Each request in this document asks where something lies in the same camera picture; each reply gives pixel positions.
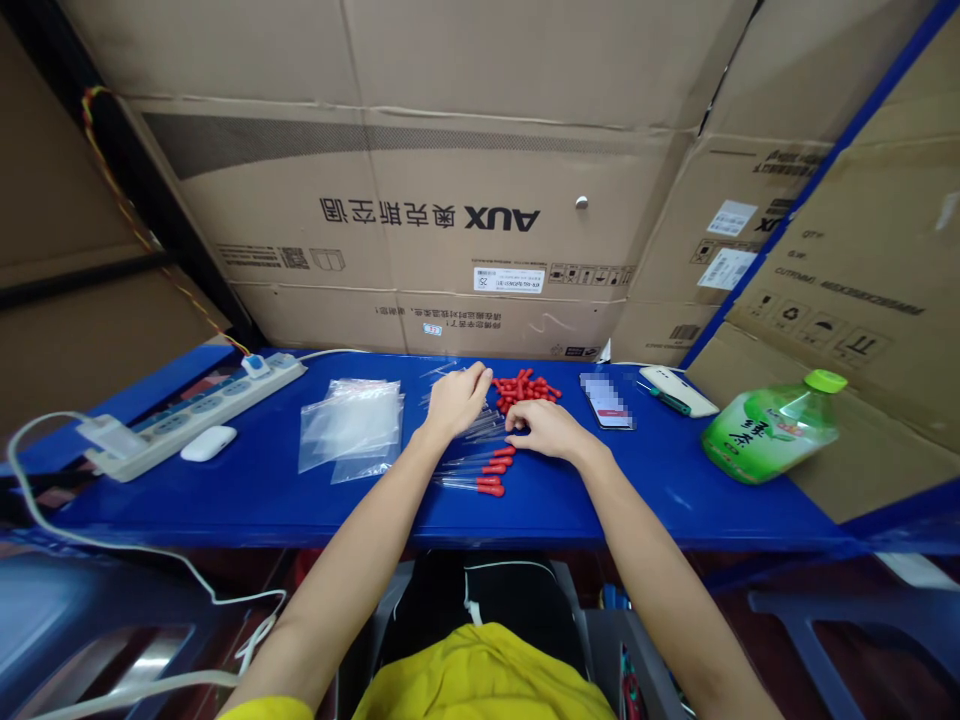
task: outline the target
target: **green tea bottle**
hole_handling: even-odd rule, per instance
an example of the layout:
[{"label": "green tea bottle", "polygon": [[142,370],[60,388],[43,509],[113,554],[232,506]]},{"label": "green tea bottle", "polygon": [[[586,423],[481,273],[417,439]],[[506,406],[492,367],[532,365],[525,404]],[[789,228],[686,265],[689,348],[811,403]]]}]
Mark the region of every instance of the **green tea bottle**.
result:
[{"label": "green tea bottle", "polygon": [[802,385],[742,393],[704,431],[703,449],[734,480],[772,480],[839,437],[830,396],[846,385],[836,373],[814,370]]}]

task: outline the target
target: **green bottle cap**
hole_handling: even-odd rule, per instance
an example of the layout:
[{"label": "green bottle cap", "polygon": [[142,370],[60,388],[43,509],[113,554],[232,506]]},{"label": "green bottle cap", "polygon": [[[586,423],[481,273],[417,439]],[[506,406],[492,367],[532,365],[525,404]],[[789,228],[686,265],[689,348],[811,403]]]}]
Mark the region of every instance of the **green bottle cap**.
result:
[{"label": "green bottle cap", "polygon": [[825,393],[838,393],[847,386],[847,379],[829,370],[814,370],[803,381],[814,390]]}]

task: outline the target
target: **cardboard box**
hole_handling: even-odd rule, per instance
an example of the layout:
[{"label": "cardboard box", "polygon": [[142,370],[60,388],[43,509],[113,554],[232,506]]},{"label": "cardboard box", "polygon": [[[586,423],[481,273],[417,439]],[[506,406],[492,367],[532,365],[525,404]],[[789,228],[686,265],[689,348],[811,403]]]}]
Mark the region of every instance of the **cardboard box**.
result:
[{"label": "cardboard box", "polygon": [[622,302],[236,283],[273,345],[423,355],[596,359]]},{"label": "cardboard box", "polygon": [[753,5],[66,0],[64,9],[125,96],[693,129]]},{"label": "cardboard box", "polygon": [[[690,143],[663,131],[366,117],[381,200],[431,212],[423,227],[383,226],[401,290],[626,297]],[[406,147],[388,147],[395,137]],[[437,208],[452,227],[438,226]]]},{"label": "cardboard box", "polygon": [[[0,81],[16,98],[15,111],[0,113],[0,286],[141,257],[86,140],[3,20]],[[223,323],[188,278],[171,272]],[[88,411],[213,332],[160,271],[8,308],[0,312],[0,437],[48,412]],[[46,423],[39,434],[56,427]]]},{"label": "cardboard box", "polygon": [[676,367],[716,312],[706,305],[627,301],[611,338],[611,360]]},{"label": "cardboard box", "polygon": [[[722,303],[728,290],[697,285],[719,251],[758,252],[829,151],[822,143],[697,140],[647,244],[630,300]],[[715,223],[729,203],[743,206],[739,222]]]},{"label": "cardboard box", "polygon": [[0,132],[0,286],[142,256],[93,153],[5,22],[0,82],[17,97]]},{"label": "cardboard box", "polygon": [[397,293],[407,352],[422,355],[594,362],[623,304]]},{"label": "cardboard box", "polygon": [[706,132],[832,143],[936,0],[766,0],[724,75]]},{"label": "cardboard box", "polygon": [[275,347],[406,352],[393,291],[254,283],[233,289]]},{"label": "cardboard box", "polygon": [[130,108],[237,282],[621,299],[690,142],[289,105]]},{"label": "cardboard box", "polygon": [[[747,390],[802,382],[809,370],[810,366],[724,323],[687,377],[722,408]],[[960,456],[864,402],[856,389],[836,395],[833,406],[839,440],[793,468],[789,476],[835,522],[852,520],[960,475]]]},{"label": "cardboard box", "polygon": [[[728,320],[960,449],[960,67],[954,19],[837,159]],[[934,82],[938,73],[939,82]],[[948,130],[930,136],[930,130]]]}]

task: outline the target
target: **clear plastic bag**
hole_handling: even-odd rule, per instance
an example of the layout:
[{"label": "clear plastic bag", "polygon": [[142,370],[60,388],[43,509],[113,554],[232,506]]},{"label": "clear plastic bag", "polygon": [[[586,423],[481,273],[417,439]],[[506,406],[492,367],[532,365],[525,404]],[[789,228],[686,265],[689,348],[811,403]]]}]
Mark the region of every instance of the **clear plastic bag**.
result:
[{"label": "clear plastic bag", "polygon": [[336,380],[300,410],[299,472],[332,460],[379,458],[400,441],[400,383]]},{"label": "clear plastic bag", "polygon": [[[397,424],[400,427],[400,434],[403,433],[403,395],[400,396],[400,408],[397,412]],[[383,475],[400,457],[400,437],[397,442],[386,448],[383,455],[370,458],[349,458],[337,460],[333,466],[333,475],[330,478],[330,484],[347,482],[349,480],[360,480],[362,478]]]}]

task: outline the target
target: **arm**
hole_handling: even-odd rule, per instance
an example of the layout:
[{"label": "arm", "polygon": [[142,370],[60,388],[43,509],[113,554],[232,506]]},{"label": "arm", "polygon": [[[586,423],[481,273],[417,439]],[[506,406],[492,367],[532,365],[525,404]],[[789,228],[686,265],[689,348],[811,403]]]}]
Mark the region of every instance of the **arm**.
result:
[{"label": "arm", "polygon": [[568,460],[579,471],[634,610],[697,716],[781,718],[720,610],[613,453],[570,413],[543,400],[510,409],[507,430],[524,426],[529,435],[507,441]]},{"label": "arm", "polygon": [[437,461],[480,413],[492,376],[475,363],[433,386],[426,422],[333,536],[223,712],[271,695],[300,698],[316,712],[387,589]]}]

